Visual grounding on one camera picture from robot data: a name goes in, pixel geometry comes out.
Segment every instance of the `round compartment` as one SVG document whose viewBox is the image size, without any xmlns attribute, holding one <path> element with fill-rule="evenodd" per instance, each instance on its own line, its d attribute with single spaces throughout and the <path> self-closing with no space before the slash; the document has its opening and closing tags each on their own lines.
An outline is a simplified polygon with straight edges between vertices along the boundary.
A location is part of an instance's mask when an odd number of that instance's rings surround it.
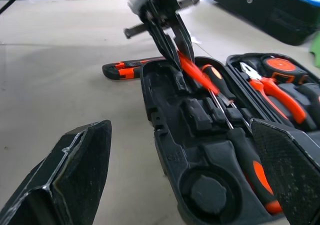
<svg viewBox="0 0 320 225">
<path fill-rule="evenodd" d="M 240 186 L 218 166 L 193 168 L 182 176 L 180 192 L 189 210 L 211 224 L 228 224 L 240 214 Z"/>
</svg>

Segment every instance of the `black plastic tool case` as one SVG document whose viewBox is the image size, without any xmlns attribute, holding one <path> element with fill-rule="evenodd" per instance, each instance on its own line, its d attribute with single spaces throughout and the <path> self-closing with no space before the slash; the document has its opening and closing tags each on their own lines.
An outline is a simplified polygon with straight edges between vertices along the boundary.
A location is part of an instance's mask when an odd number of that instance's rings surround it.
<svg viewBox="0 0 320 225">
<path fill-rule="evenodd" d="M 320 7 L 301 0 L 215 1 L 290 45 L 302 44 L 320 27 Z"/>
<path fill-rule="evenodd" d="M 207 57 L 196 57 L 195 64 L 213 65 L 249 117 L 281 123 L 266 106 L 258 105 L 259 98 L 236 68 Z M 166 60 L 148 62 L 140 77 L 158 156 L 188 225 L 256 225 L 283 216 L 270 215 L 256 197 L 227 140 L 229 129 L 212 117 L 214 107 L 201 85 Z M 245 129 L 240 121 L 232 124 Z"/>
</svg>

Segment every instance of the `white table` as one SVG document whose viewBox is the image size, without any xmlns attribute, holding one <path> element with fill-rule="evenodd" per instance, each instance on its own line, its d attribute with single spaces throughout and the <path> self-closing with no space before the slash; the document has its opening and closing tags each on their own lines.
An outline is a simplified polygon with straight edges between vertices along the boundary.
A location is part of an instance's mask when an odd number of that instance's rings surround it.
<svg viewBox="0 0 320 225">
<path fill-rule="evenodd" d="M 182 12 L 202 44 L 198 56 L 225 62 L 248 52 L 278 52 L 312 67 L 306 45 L 283 44 L 228 14 L 212 0 Z M 109 119 L 109 172 L 95 225 L 183 225 L 154 145 L 139 80 L 115 82 L 103 64 L 159 56 L 126 0 L 17 1 L 0 16 L 0 207 L 58 139 Z M 274 224 L 285 225 L 285 220 Z"/>
</svg>

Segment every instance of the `green object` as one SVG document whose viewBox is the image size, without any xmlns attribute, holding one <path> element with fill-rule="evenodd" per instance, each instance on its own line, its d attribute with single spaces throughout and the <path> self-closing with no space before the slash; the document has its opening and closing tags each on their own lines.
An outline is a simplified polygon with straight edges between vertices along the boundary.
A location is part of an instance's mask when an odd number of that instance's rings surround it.
<svg viewBox="0 0 320 225">
<path fill-rule="evenodd" d="M 317 33 L 311 45 L 310 52 L 314 54 L 315 66 L 320 68 L 320 32 Z"/>
</svg>

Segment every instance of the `tool case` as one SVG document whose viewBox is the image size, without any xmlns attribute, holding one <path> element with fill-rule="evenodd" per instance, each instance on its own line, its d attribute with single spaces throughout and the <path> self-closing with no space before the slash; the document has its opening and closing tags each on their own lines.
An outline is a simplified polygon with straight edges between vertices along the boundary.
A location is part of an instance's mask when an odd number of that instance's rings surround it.
<svg viewBox="0 0 320 225">
<path fill-rule="evenodd" d="M 288 111 L 284 112 L 290 122 L 284 121 L 266 105 L 239 68 L 239 62 L 246 62 L 266 76 L 260 67 L 266 56 L 292 62 L 306 72 L 301 84 L 318 84 L 320 88 L 320 80 L 314 74 L 281 54 L 232 55 L 226 66 L 209 57 L 195 58 L 198 67 L 210 64 L 217 69 L 236 96 L 238 109 L 224 109 L 233 126 L 245 132 L 243 144 L 237 137 L 231 138 L 224 115 L 199 83 L 177 71 L 167 60 L 149 61 L 141 68 L 145 110 L 154 127 L 156 150 L 177 199 L 179 213 L 188 225 L 257 225 L 283 217 L 278 210 L 273 212 L 268 208 L 269 204 L 254 191 L 256 188 L 251 187 L 239 164 L 240 151 L 255 149 L 242 117 L 247 121 L 258 118 L 299 128 L 320 144 L 319 121 L 314 122 L 315 127 L 305 127 L 296 124 Z M 315 111 L 310 110 L 311 102 L 304 103 L 308 112 Z"/>
<path fill-rule="evenodd" d="M 267 34 L 300 45 L 320 27 L 320 0 L 215 0 Z"/>
</svg>

